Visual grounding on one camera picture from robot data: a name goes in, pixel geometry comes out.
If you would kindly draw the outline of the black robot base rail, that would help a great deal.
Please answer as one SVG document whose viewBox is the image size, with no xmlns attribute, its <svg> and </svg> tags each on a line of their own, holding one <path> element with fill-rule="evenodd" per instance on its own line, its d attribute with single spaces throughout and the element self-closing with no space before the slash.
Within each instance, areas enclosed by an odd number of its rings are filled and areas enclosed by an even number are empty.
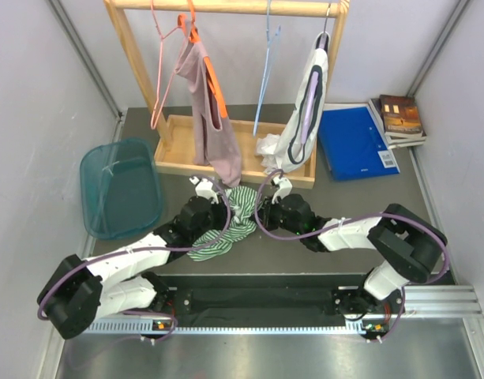
<svg viewBox="0 0 484 379">
<path fill-rule="evenodd" d="M 158 275 L 153 311 L 171 313 L 182 327 L 266 328 L 338 326 L 385 314 L 362 289 L 360 275 Z"/>
</svg>

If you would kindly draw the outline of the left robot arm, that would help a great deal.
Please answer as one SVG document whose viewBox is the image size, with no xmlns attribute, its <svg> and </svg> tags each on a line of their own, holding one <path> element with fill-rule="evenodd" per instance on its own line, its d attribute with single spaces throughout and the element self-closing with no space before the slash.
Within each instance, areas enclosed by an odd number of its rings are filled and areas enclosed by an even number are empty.
<svg viewBox="0 0 484 379">
<path fill-rule="evenodd" d="M 225 231 L 234 212 L 228 201 L 191 197 L 174 219 L 111 253 L 64 258 L 39 293 L 39 318 L 70 340 L 103 317 L 132 309 L 163 311 L 167 288 L 151 272 L 180 258 L 208 231 Z"/>
</svg>

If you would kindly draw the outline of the green white striped tank top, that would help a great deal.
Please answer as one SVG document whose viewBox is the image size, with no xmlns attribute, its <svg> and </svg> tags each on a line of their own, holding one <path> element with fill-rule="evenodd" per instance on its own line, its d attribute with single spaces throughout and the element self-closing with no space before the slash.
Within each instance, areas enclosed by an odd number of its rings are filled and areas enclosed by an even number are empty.
<svg viewBox="0 0 484 379">
<path fill-rule="evenodd" d="M 231 221 L 227 231 L 220 235 L 220 231 L 211 230 L 202 235 L 193 245 L 203 246 L 208 242 L 216 242 L 202 250 L 187 253 L 193 261 L 206 261 L 227 253 L 236 242 L 242 241 L 255 232 L 257 225 L 250 218 L 253 215 L 257 191 L 248 186 L 237 186 L 226 190 L 227 199 L 231 206 Z"/>
</svg>

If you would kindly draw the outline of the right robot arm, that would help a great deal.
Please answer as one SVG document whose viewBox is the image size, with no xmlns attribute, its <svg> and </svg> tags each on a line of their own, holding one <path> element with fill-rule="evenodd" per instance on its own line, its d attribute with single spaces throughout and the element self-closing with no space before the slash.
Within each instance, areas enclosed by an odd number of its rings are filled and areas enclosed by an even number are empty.
<svg viewBox="0 0 484 379">
<path fill-rule="evenodd" d="M 376 250 L 383 262 L 373 268 L 346 304 L 348 313 L 378 311 L 394 291 L 409 283 L 427 283 L 448 244 L 446 236 L 400 204 L 354 219 L 316 215 L 299 194 L 266 197 L 253 219 L 267 234 L 283 229 L 316 253 Z"/>
</svg>

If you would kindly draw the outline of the light blue wire hanger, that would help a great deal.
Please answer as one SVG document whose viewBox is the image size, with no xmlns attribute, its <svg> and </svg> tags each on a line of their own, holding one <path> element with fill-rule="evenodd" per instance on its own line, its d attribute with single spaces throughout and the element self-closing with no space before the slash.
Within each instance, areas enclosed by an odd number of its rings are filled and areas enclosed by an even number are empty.
<svg viewBox="0 0 484 379">
<path fill-rule="evenodd" d="M 270 25 L 270 13 L 271 13 L 271 7 L 272 7 L 272 0 L 267 1 L 267 7 L 266 7 L 266 14 L 265 14 L 265 20 L 266 20 L 266 27 L 265 27 L 265 35 L 266 35 L 266 53 L 265 53 L 265 65 L 263 68 L 263 73 L 261 77 L 261 86 L 260 86 L 260 91 L 259 91 L 259 96 L 258 96 L 258 102 L 257 102 L 257 109 L 256 109 L 256 114 L 254 118 L 254 123 L 253 123 L 253 136 L 255 137 L 258 131 L 258 126 L 261 118 L 261 112 L 262 112 L 262 107 L 263 107 L 263 102 L 265 99 L 265 94 L 267 91 L 271 71 L 272 71 L 272 64 L 273 64 L 273 53 L 272 53 L 272 47 L 273 45 L 278 41 L 281 33 L 281 27 L 277 26 L 274 31 L 271 30 L 271 25 Z"/>
</svg>

